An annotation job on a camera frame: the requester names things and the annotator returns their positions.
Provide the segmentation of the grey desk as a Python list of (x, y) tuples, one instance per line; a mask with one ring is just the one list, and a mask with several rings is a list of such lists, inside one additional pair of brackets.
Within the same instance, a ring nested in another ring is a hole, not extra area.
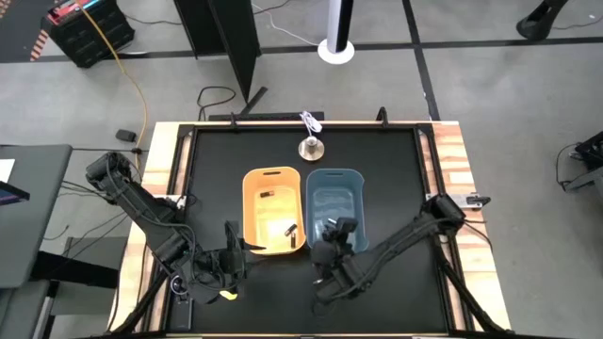
[(0, 206), (0, 289), (29, 280), (73, 148), (69, 145), (0, 147), (14, 161), (8, 182), (30, 199)]

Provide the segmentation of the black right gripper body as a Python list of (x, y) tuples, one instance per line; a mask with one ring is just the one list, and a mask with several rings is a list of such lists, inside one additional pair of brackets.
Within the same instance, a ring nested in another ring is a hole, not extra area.
[(326, 240), (317, 241), (311, 249), (310, 259), (313, 265), (332, 266), (345, 255), (353, 254), (352, 244), (347, 233), (327, 234)]

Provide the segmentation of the black metal table frame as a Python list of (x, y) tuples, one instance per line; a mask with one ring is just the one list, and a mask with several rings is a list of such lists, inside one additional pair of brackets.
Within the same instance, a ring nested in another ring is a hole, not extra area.
[[(306, 130), (300, 121), (161, 121), (152, 133), (143, 174), (153, 194), (191, 193), (187, 219), (201, 244), (225, 242), (224, 222), (241, 219), (242, 181), (254, 169), (291, 167), (301, 176), (314, 165), (298, 152)], [(428, 192), (447, 189), (440, 164), (445, 143), (452, 163), (468, 160), (455, 121), (327, 121), (326, 153), (319, 168), (359, 171), (371, 244), (409, 222)], [(434, 245), (411, 247), (361, 297), (321, 308), (313, 300), (315, 275), (308, 249), (262, 258), (236, 300), (184, 308), (161, 290), (150, 329), (201, 336), (410, 335), (443, 333), (465, 323), (467, 309), (437, 269)]]

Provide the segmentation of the black stand foot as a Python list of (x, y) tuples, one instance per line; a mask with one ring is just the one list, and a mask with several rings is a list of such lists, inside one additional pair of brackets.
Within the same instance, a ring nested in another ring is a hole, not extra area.
[(515, 29), (527, 40), (544, 40), (568, 0), (543, 0), (534, 11), (520, 20)]

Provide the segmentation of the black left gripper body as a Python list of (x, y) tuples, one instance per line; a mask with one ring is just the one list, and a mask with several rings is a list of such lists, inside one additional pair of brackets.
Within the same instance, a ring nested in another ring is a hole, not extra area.
[(246, 257), (240, 248), (219, 251), (220, 272), (231, 278), (231, 283), (240, 283), (246, 277)]

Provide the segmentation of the blue plastic basket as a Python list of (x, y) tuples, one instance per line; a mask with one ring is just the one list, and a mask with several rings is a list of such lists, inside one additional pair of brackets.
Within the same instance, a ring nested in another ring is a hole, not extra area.
[(355, 169), (315, 169), (306, 178), (305, 185), (305, 235), (312, 248), (322, 239), (330, 219), (355, 218), (356, 230), (348, 235), (354, 252), (364, 251), (369, 241), (364, 213), (365, 179)]

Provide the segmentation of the yellow plastic basket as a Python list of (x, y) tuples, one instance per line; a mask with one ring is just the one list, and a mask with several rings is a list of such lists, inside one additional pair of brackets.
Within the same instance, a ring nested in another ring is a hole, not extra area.
[[(274, 196), (260, 198), (264, 191)], [(244, 240), (265, 247), (252, 250), (257, 255), (282, 255), (301, 249), (306, 241), (303, 225), (301, 176), (291, 167), (253, 169), (242, 181)], [(297, 229), (296, 248), (290, 247), (285, 231), (292, 224)]]

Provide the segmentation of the black storage crate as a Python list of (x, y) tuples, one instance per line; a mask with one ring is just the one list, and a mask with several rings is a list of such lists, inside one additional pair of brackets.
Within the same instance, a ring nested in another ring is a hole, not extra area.
[(59, 0), (41, 18), (41, 27), (78, 67), (89, 68), (132, 42), (134, 28), (117, 0)]

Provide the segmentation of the black divider panel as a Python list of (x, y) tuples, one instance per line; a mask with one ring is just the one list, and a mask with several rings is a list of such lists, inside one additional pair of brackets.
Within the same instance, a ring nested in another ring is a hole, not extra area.
[(256, 60), (261, 56), (251, 0), (173, 0), (195, 57), (229, 57), (244, 101), (251, 112), (268, 91), (250, 95)]

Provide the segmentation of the metal clamp bracket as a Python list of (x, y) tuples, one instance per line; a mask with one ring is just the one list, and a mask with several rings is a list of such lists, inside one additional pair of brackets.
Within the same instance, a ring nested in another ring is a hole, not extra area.
[(491, 201), (490, 197), (481, 196), (479, 193), (452, 193), (448, 196), (461, 209), (479, 210)]

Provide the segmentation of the white pole with round base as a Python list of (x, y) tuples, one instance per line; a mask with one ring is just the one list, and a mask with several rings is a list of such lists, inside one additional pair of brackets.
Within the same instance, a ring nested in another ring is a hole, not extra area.
[(329, 0), (327, 37), (318, 45), (318, 56), (332, 65), (342, 65), (354, 56), (349, 40), (354, 0)]

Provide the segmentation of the wooden table frame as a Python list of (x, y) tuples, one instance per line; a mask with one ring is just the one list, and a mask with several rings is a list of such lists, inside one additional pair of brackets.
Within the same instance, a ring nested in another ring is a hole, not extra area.
[[(428, 189), (447, 193), (473, 193), (473, 175), (457, 121), (392, 121), (390, 127), (425, 127), (419, 134), (420, 151), (427, 171)], [(157, 196), (178, 197), (184, 191), (184, 170), (190, 163), (185, 157), (192, 150), (190, 129), (224, 127), (233, 133), (244, 127), (302, 127), (300, 121), (240, 121), (234, 127), (227, 121), (161, 121), (155, 125), (142, 186)], [(497, 269), (485, 240), (487, 228), (480, 210), (468, 209), (469, 224), (453, 238), (459, 252), (456, 265), (463, 274), (467, 288), (480, 306), (498, 324), (511, 327), (502, 295)], [(145, 245), (146, 238), (135, 223), (131, 225), (123, 255), (120, 287), (115, 295), (110, 328), (117, 329), (134, 311), (142, 294), (149, 290), (155, 260)]]

